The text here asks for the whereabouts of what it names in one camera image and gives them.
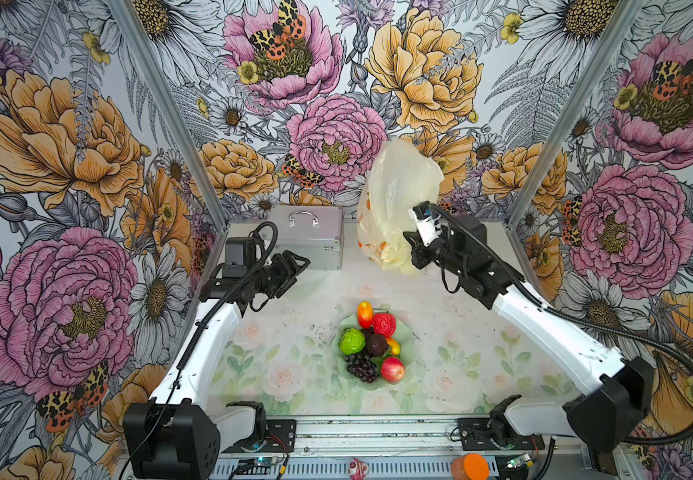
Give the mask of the translucent yellow plastic bag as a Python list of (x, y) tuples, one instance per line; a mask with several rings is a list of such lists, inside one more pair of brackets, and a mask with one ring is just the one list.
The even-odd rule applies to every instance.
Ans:
[(384, 271), (415, 275), (412, 247), (404, 238), (415, 232), (410, 211), (436, 202), (444, 174), (437, 162), (406, 140), (383, 143), (362, 188), (358, 205), (358, 244), (362, 254)]

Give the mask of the crinkled red fruit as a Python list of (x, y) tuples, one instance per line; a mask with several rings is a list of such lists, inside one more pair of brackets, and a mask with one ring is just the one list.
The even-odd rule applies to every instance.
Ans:
[(386, 338), (393, 337), (397, 330), (397, 318), (390, 313), (376, 313), (372, 328), (376, 334)]

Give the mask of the red pink apple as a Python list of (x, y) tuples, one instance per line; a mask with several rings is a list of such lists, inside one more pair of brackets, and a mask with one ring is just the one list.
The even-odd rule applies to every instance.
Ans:
[(405, 378), (406, 367), (399, 358), (391, 356), (383, 361), (381, 375), (386, 382), (399, 383)]

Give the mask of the light green wavy plate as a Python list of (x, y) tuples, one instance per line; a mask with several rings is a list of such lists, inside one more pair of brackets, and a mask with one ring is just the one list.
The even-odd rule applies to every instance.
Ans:
[(340, 322), (332, 340), (336, 374), (374, 391), (411, 379), (417, 365), (416, 336), (398, 320), (390, 337), (360, 328), (356, 315)]

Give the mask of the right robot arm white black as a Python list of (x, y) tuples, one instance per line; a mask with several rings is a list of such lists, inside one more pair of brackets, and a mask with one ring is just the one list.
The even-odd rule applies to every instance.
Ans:
[(457, 276), (460, 288), (484, 308), (512, 323), (565, 372), (577, 392), (554, 400), (513, 396), (492, 416), (520, 436), (580, 439), (612, 452), (645, 419), (654, 370), (642, 358), (626, 360), (616, 348), (550, 313), (540, 295), (515, 268), (490, 256), (460, 231), (425, 241), (406, 232), (412, 264), (431, 264)]

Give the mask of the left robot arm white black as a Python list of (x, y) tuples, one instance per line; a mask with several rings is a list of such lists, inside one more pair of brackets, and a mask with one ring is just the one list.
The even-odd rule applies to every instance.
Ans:
[(279, 298), (310, 261), (290, 251), (270, 259), (254, 257), (239, 266), (220, 264), (200, 292), (196, 322), (174, 364), (148, 400), (124, 414), (130, 458), (122, 479), (206, 479), (218, 456), (238, 447), (256, 451), (268, 437), (260, 402), (232, 402), (210, 418), (208, 390), (220, 358), (254, 298)]

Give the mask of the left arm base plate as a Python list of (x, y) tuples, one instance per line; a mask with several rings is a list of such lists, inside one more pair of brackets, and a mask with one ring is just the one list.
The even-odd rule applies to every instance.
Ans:
[(288, 453), (294, 452), (296, 446), (296, 428), (294, 419), (272, 419), (266, 422), (266, 434), (262, 440), (242, 440), (226, 448), (226, 454)]

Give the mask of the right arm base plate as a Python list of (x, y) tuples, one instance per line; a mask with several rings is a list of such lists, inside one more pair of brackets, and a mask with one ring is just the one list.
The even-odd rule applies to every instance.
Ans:
[(519, 435), (503, 420), (490, 417), (459, 418), (449, 439), (460, 443), (465, 451), (536, 452), (546, 448), (540, 435)]

